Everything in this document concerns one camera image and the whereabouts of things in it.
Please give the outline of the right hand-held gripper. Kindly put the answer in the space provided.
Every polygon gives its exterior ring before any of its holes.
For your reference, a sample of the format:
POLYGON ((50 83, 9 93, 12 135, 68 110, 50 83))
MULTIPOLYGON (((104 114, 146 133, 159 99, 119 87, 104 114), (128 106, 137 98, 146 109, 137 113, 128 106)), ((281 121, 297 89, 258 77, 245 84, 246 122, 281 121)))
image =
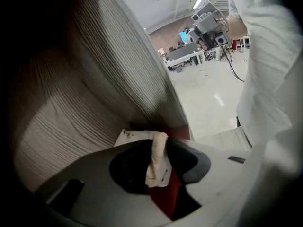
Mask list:
POLYGON ((189 36, 196 43, 201 38, 210 50, 231 44, 228 37, 228 21, 210 1, 202 2, 191 17, 193 29, 189 36))

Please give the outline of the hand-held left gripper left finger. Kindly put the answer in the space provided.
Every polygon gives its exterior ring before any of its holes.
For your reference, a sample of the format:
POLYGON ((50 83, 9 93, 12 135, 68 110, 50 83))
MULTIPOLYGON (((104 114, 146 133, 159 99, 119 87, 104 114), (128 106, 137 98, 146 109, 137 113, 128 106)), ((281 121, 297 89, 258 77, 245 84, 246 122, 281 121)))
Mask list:
POLYGON ((152 140, 85 155, 44 182, 36 196, 66 226, 164 226, 170 218, 145 185, 152 140))

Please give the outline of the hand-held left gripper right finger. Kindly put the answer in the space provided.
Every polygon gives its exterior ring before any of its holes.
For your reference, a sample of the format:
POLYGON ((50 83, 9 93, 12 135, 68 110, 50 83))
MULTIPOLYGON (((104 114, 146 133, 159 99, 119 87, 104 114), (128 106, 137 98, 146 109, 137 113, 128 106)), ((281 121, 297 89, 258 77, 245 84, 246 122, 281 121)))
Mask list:
POLYGON ((200 205, 219 196, 240 173, 250 152, 169 138, 167 153, 187 193, 200 205))

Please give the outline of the grey wooden shelf cabinet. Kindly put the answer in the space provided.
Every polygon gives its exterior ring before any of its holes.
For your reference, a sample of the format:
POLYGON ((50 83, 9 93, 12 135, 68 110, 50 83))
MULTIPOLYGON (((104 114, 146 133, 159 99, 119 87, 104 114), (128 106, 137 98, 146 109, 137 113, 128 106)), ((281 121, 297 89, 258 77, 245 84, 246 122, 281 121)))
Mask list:
POLYGON ((190 139, 177 93, 122 0, 0 0, 0 218, 57 227, 34 197, 122 129, 190 139))

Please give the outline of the person's right forearm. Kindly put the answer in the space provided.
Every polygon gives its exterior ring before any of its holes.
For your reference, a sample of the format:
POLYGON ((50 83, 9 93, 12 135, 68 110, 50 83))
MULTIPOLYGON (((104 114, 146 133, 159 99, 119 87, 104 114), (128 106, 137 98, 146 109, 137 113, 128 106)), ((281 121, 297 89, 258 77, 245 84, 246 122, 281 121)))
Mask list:
POLYGON ((228 21, 227 35, 230 39, 238 40, 248 34, 247 27, 241 19, 228 16, 227 21, 228 21))

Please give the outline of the white office desk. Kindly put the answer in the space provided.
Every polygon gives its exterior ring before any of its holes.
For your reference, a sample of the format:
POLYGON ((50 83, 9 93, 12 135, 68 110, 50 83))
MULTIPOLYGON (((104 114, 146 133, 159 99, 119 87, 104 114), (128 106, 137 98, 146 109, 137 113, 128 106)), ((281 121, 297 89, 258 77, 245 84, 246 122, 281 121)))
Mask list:
POLYGON ((197 59, 198 65, 206 62, 204 52, 194 42, 169 52, 165 58, 167 59, 166 66, 169 71, 174 71, 177 67, 184 66, 192 58, 197 59))

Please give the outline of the person's right hand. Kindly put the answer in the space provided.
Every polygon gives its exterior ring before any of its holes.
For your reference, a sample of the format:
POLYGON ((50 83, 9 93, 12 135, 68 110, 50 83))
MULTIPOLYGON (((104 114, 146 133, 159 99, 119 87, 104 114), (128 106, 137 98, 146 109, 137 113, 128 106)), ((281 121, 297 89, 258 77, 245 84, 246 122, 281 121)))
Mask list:
POLYGON ((196 41, 196 44, 197 46, 204 52, 206 51, 209 51, 210 48, 206 45, 206 43, 201 39, 199 38, 197 41, 196 41))

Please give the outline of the person's grey shirt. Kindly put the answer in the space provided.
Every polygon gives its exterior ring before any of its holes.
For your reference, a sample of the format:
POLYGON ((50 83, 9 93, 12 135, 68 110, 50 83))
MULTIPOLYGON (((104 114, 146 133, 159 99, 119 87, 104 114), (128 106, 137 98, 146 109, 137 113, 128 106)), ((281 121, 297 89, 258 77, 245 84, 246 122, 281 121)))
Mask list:
POLYGON ((283 0, 228 0, 230 18, 250 35, 248 70, 237 105, 251 145, 291 127, 278 89, 303 49, 303 32, 283 0))

